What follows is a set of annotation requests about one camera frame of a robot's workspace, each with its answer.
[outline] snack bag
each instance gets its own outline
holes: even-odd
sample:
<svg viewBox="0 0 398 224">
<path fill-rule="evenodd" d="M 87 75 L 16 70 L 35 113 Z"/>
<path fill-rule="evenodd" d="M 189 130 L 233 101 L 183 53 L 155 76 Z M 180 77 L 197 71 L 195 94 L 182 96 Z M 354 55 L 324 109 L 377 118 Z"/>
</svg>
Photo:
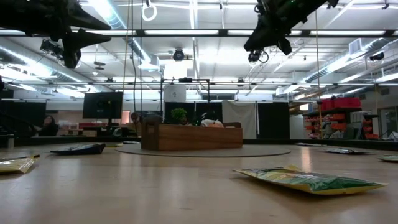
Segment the snack bag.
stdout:
<svg viewBox="0 0 398 224">
<path fill-rule="evenodd" d="M 387 185 L 348 177 L 306 173 L 295 166 L 276 167 L 273 169 L 241 169 L 235 171 L 268 183 L 317 195 L 355 194 Z"/>
</svg>

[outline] ceiling-mounted camera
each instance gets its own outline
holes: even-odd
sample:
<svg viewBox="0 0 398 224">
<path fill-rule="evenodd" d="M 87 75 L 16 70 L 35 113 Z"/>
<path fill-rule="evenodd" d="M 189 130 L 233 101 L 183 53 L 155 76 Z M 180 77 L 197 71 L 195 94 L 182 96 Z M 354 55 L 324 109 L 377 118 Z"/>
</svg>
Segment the ceiling-mounted camera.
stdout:
<svg viewBox="0 0 398 224">
<path fill-rule="evenodd" d="M 176 62 L 180 62 L 180 61 L 184 60 L 184 58 L 185 58 L 185 55 L 184 55 L 184 52 L 182 52 L 182 49 L 175 49 L 175 52 L 173 54 L 173 59 Z"/>
<path fill-rule="evenodd" d="M 267 54 L 267 52 L 263 51 L 263 50 L 252 50 L 250 51 L 248 60 L 249 63 L 256 63 L 258 61 L 260 61 L 261 63 L 267 63 L 269 59 L 269 56 Z"/>
<path fill-rule="evenodd" d="M 63 60 L 63 48 L 59 46 L 57 42 L 43 40 L 40 50 L 46 54 L 56 57 L 57 60 Z"/>
<path fill-rule="evenodd" d="M 377 55 L 370 56 L 369 59 L 373 62 L 375 60 L 383 60 L 384 59 L 384 52 L 381 52 Z"/>
</svg>

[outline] monitor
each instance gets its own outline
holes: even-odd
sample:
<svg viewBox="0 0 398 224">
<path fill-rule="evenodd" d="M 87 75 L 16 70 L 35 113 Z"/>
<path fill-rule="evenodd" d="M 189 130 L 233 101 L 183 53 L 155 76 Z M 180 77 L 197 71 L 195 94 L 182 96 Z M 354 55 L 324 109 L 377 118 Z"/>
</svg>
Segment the monitor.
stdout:
<svg viewBox="0 0 398 224">
<path fill-rule="evenodd" d="M 83 105 L 84 119 L 120 119 L 123 93 L 86 93 Z"/>
</svg>

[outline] circular platform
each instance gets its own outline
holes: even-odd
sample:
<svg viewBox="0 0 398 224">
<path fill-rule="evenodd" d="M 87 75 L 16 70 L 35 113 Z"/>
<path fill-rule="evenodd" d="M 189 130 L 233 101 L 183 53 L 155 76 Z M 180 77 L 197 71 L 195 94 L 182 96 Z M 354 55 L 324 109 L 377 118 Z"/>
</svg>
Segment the circular platform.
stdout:
<svg viewBox="0 0 398 224">
<path fill-rule="evenodd" d="M 124 145 L 116 148 L 119 152 L 172 157 L 258 157 L 278 156 L 290 153 L 290 150 L 281 146 L 245 145 L 241 149 L 213 149 L 200 151 L 150 151 L 141 149 L 141 145 Z"/>
</svg>

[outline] wall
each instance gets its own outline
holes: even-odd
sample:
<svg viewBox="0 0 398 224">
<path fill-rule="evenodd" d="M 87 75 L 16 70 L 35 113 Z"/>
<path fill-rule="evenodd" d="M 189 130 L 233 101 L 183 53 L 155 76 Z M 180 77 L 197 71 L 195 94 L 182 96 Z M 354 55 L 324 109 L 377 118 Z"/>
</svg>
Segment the wall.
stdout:
<svg viewBox="0 0 398 224">
<path fill-rule="evenodd" d="M 308 139 L 304 131 L 304 117 L 302 115 L 290 117 L 290 139 Z"/>
</svg>

